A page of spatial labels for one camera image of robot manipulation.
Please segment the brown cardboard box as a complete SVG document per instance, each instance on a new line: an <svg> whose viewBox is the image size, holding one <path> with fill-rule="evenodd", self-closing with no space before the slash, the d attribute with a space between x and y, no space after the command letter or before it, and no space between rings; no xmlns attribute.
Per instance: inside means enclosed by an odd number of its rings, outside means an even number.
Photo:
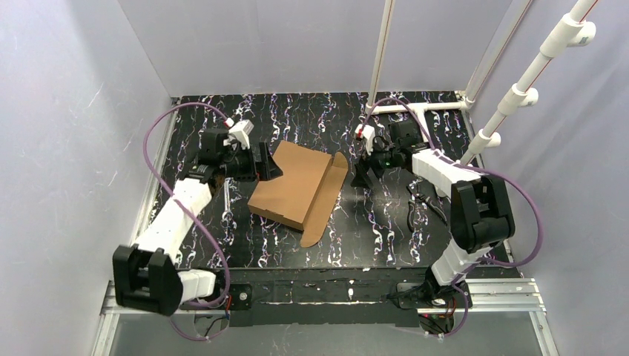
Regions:
<svg viewBox="0 0 629 356"><path fill-rule="evenodd" d="M272 159L283 175L257 184L248 208L253 214L302 233L300 246L324 235L349 171L348 159L282 141Z"/></svg>

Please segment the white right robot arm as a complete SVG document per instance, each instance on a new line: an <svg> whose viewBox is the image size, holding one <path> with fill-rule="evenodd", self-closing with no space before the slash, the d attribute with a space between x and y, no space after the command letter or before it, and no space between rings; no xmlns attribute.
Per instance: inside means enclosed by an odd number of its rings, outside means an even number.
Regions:
<svg viewBox="0 0 629 356"><path fill-rule="evenodd" d="M420 129L410 121L389 124L389 138L371 125L359 124L357 140L364 151L355 164L351 185L372 189L372 177L381 178L403 168L431 183L450 200L451 240L431 265L424 285L434 291L460 283L466 270L493 247L515 233L505 182L492 174L478 174L470 166L459 168L439 150L431 148Z"/></svg>

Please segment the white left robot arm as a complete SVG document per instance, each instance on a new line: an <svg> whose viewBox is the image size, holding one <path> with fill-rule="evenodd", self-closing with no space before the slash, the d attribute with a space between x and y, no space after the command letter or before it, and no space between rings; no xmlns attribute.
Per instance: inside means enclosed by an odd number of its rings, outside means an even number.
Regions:
<svg viewBox="0 0 629 356"><path fill-rule="evenodd" d="M269 181L283 172L267 142L260 142L260 158L251 148L225 133L202 135L201 147L185 161L181 177L167 192L170 197L150 225L130 245L113 253L113 278L119 306L171 316L183 303L196 300L203 307L210 300L217 276L212 271L175 267L177 252L192 226L202 232L200 212L211 202L225 179L241 182Z"/></svg>

